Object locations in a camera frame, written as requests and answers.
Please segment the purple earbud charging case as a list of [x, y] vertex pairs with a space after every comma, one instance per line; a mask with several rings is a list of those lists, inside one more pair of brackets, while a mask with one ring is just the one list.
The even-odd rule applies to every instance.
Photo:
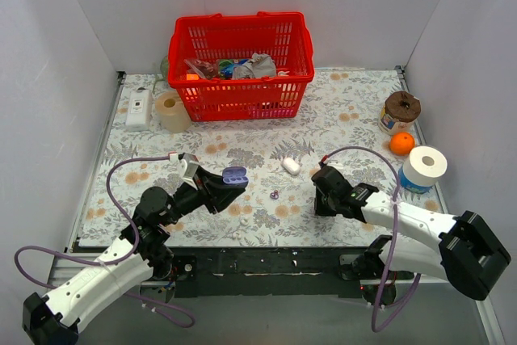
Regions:
[[246, 187], [249, 179], [244, 166], [229, 166], [222, 171], [222, 180], [226, 185]]

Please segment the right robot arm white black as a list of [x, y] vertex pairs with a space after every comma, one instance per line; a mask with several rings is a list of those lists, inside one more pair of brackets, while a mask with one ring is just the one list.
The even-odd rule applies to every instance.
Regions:
[[350, 279], [380, 279], [398, 271], [446, 280], [465, 296], [483, 301], [511, 263], [511, 256], [485, 220], [394, 203], [377, 187], [352, 186], [341, 166], [323, 166], [312, 177], [314, 212], [390, 228], [362, 254], [343, 266]]

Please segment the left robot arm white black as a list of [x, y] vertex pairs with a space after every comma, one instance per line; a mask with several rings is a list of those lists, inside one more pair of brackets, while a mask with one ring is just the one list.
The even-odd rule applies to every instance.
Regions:
[[132, 216], [133, 225], [98, 257], [61, 286], [43, 296], [33, 293], [23, 303], [23, 329], [34, 344], [75, 344], [79, 333], [141, 282], [173, 280], [179, 265], [166, 247], [168, 225], [205, 207], [216, 214], [246, 190], [245, 175], [215, 175], [198, 168], [191, 184], [173, 195], [161, 187], [146, 189]]

